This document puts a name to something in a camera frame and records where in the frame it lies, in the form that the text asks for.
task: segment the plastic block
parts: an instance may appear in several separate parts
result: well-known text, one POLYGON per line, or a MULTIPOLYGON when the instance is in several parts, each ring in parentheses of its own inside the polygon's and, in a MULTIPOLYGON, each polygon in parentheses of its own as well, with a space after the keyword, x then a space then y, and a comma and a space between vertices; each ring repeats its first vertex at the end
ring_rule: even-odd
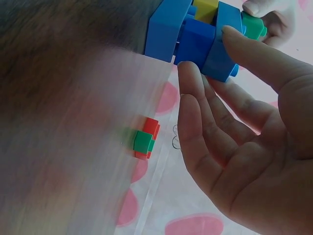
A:
POLYGON ((156 131, 155 131, 155 134, 153 135, 153 137, 152 137, 152 139, 155 141, 156 139, 157 139, 157 135, 158 135, 158 133, 159 133, 159 131, 160 131, 160 124, 158 124, 157 125, 157 127, 156 127, 156 131))
POLYGON ((235 77, 237 76, 238 72, 239 72, 239 65, 235 64, 235 67, 233 71, 231 72, 230 76, 235 77))
POLYGON ((152 151, 153 151, 153 147, 155 146, 155 142, 156 142, 156 141, 151 140, 150 145, 149 145, 149 148, 148 148, 148 151, 149 151, 149 152, 152 152, 152 151))
POLYGON ((157 126, 159 125, 158 120, 154 120, 152 118, 146 119, 146 122, 143 126, 142 131, 151 134, 152 136, 155 135, 157 131, 157 126))
POLYGON ((134 150, 139 153, 147 154, 152 140, 152 135, 146 132, 137 131, 134 140, 134 150))
POLYGON ((197 7, 195 20, 209 24, 212 23, 212 20, 216 14, 219 0, 194 0, 192 5, 197 7))
POLYGON ((147 160, 151 157, 151 152, 148 152, 147 154, 135 152, 135 157, 141 160, 147 160))
POLYGON ((254 40, 266 36, 268 29, 264 26, 263 20, 242 12, 243 24, 246 26, 245 36, 254 40))
POLYGON ((163 0, 149 20, 145 55, 171 62, 180 27, 195 11, 192 0, 163 0))
POLYGON ((246 35, 246 26, 243 24, 243 35, 246 35))
POLYGON ((194 19, 187 19, 174 64, 192 61, 201 70, 215 38, 215 27, 194 19))
POLYGON ((219 3, 216 32, 212 48, 206 58, 201 72, 215 80, 225 82, 236 64, 228 56, 222 41, 222 27, 230 25, 242 33, 240 10, 224 2, 219 3))

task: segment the pink heart pattern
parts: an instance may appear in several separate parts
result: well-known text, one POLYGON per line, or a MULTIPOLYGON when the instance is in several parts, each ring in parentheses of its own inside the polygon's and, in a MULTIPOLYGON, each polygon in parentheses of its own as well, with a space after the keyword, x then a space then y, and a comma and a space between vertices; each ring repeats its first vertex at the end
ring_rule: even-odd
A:
POLYGON ((221 235, 223 221, 215 214, 193 214, 169 222, 165 235, 221 235))

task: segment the palm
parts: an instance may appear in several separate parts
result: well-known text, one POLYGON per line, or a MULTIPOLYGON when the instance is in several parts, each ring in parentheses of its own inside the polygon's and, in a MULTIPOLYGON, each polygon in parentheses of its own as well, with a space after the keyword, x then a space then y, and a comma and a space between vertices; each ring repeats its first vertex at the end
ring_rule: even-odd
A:
POLYGON ((179 88, 185 95, 178 128, 186 167, 221 212, 264 232, 265 224, 273 222, 269 212, 275 214, 275 208, 301 200, 297 195, 291 197, 292 202, 284 198, 289 183, 302 177, 294 174, 295 169, 306 175, 313 163, 296 160, 294 143, 277 109, 253 100, 232 82, 209 81, 194 64, 180 66, 179 88), (215 91, 261 134, 235 120, 215 91))

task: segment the finger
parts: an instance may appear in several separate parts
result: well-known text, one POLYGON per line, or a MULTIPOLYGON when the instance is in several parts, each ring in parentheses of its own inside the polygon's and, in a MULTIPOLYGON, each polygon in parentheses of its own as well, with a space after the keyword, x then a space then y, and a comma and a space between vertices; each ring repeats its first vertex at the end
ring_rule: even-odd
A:
POLYGON ((263 17, 272 11, 285 11, 290 6, 289 0, 248 0, 243 10, 255 17, 263 17))
POLYGON ((202 78, 206 99, 218 127, 231 136, 238 145, 251 141, 256 135, 242 122, 236 120, 216 95, 205 76, 202 78))
POLYGON ((276 108, 255 100, 231 79, 228 79, 226 83, 213 79, 208 79, 208 82, 234 113, 258 132, 261 132, 266 121, 274 112, 279 115, 276 108))
POLYGON ((313 67, 264 43, 243 36, 230 26, 223 27, 223 42, 232 60, 247 68, 277 93, 292 80, 313 73, 313 67))
POLYGON ((270 36, 263 40, 263 43, 266 45, 273 47, 273 48, 279 48, 286 42, 285 38, 278 37, 278 36, 270 36))
POLYGON ((189 94, 180 98, 178 134, 186 168, 198 186, 209 196, 222 168, 210 156, 205 145, 200 106, 189 94))
POLYGON ((198 67, 191 62, 180 63, 178 75, 180 93, 191 94, 199 103, 203 137, 209 152, 220 165, 226 166, 238 145, 234 139, 216 125, 205 97, 202 76, 198 67))

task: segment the fingernail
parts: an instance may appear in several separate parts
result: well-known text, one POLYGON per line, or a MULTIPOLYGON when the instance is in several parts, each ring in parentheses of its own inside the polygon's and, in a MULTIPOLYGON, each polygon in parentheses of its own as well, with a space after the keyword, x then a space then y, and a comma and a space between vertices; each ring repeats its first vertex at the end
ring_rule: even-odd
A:
POLYGON ((258 4, 251 2, 251 1, 246 1, 243 4, 243 9, 245 12, 251 14, 251 15, 256 15, 259 12, 259 6, 258 4))

